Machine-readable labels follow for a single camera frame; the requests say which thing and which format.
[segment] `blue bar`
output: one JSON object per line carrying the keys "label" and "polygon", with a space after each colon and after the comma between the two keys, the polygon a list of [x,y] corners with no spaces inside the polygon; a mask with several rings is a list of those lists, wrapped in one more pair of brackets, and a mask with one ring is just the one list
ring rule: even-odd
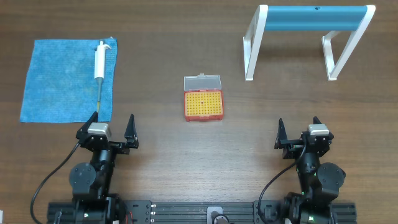
{"label": "blue bar", "polygon": [[354,31],[366,6],[268,6],[267,31]]}

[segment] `wooden tabletop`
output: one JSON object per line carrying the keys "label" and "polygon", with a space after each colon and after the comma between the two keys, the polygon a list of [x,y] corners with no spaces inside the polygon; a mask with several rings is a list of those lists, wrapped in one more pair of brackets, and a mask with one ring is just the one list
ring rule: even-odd
{"label": "wooden tabletop", "polygon": [[[244,81],[242,37],[264,1],[0,1],[0,210],[4,223],[32,223],[34,191],[66,157],[82,125],[20,123],[34,40],[118,39],[113,139],[134,113],[140,147],[116,159],[111,192],[154,202],[253,202],[292,161],[273,149],[278,119],[298,138],[313,116],[335,135],[321,162],[346,173],[338,201],[355,202],[359,223],[395,223],[398,210],[398,3],[376,13],[337,81],[329,82],[326,32],[266,32],[253,82]],[[359,5],[369,1],[267,1],[269,5]],[[337,59],[348,34],[333,39]],[[219,74],[224,120],[188,123],[183,77]],[[79,149],[43,187],[35,214],[69,201]],[[264,200],[300,192],[294,170]]]}

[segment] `blue towel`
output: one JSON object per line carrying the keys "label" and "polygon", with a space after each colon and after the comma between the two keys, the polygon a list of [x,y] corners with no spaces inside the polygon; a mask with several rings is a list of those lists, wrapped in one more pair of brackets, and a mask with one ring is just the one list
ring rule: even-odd
{"label": "blue towel", "polygon": [[[35,40],[27,72],[21,122],[85,122],[96,111],[95,49],[100,40]],[[98,121],[112,116],[116,39],[104,39],[105,79]]]}

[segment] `white bracket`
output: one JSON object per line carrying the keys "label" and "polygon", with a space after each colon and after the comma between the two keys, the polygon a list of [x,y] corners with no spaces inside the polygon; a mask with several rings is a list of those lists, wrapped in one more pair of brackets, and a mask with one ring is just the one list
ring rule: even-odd
{"label": "white bracket", "polygon": [[[353,31],[348,39],[346,47],[335,65],[330,40],[339,34],[339,31],[331,31],[322,37],[323,52],[325,54],[326,71],[328,80],[336,80],[344,64],[353,52],[356,44],[359,42],[366,28],[368,27],[376,7],[366,6],[368,10],[362,21],[359,23],[356,31]],[[253,81],[254,69],[256,67],[257,56],[259,54],[262,36],[266,27],[268,6],[260,5],[254,13],[253,19],[249,25],[246,35],[243,37],[243,55],[244,55],[244,74],[246,81]]]}
{"label": "white bracket", "polygon": [[327,35],[322,37],[322,46],[323,46],[323,53],[325,54],[325,64],[326,64],[326,71],[328,73],[328,80],[337,80],[338,74],[341,72],[341,69],[344,67],[344,64],[347,62],[349,56],[353,52],[356,44],[359,42],[360,38],[362,37],[363,33],[365,32],[366,28],[368,27],[374,11],[376,7],[373,5],[366,6],[368,10],[365,13],[362,21],[359,23],[358,28],[356,31],[351,32],[351,35],[348,38],[346,47],[341,53],[340,58],[338,59],[336,65],[335,61],[333,60],[333,52],[331,51],[331,39],[334,38],[339,31],[330,31]]}

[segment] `white and blue stand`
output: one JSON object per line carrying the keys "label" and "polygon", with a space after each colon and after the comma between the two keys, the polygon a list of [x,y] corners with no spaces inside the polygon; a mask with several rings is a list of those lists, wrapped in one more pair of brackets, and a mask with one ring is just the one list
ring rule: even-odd
{"label": "white and blue stand", "polygon": [[[253,80],[262,35],[265,31],[330,31],[322,37],[328,80],[338,74],[368,27],[376,7],[370,6],[267,6],[260,5],[243,37],[244,74]],[[341,31],[351,31],[336,65],[331,39]]]}

